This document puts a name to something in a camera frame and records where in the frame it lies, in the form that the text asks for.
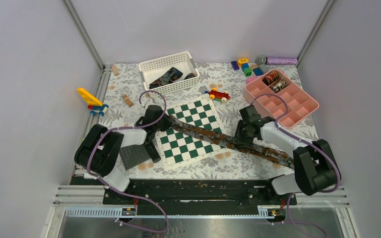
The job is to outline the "brown floral tie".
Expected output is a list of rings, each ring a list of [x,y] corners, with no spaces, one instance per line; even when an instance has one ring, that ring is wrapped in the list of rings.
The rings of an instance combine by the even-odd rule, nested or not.
[[[232,136],[194,126],[182,122],[177,118],[171,127],[174,130],[181,132],[187,136],[191,136],[195,139],[209,142],[211,144],[216,144],[231,150],[239,151],[241,153],[256,155],[275,164],[294,169],[293,158],[291,158],[290,155],[283,151],[257,144],[244,145],[239,142],[235,142]]]

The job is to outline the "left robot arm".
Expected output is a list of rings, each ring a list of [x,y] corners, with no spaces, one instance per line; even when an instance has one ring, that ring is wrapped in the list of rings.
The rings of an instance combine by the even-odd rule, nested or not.
[[[105,185],[116,189],[117,200],[130,203],[134,191],[128,187],[129,178],[116,166],[118,157],[126,170],[148,160],[159,162],[161,156],[152,141],[157,132],[166,131],[171,125],[170,117],[156,105],[150,105],[133,127],[109,130],[95,124],[77,149],[74,161],[92,178],[102,179]]]

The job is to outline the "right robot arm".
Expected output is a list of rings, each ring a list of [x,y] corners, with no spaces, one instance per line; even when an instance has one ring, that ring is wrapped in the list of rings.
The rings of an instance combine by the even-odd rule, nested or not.
[[[254,139],[277,146],[293,159],[294,172],[279,176],[271,181],[265,190],[266,201],[279,203],[285,194],[331,192],[341,182],[330,144],[324,140],[309,141],[280,127],[275,119],[262,117],[253,105],[239,111],[241,120],[235,132],[235,140],[253,146]]]

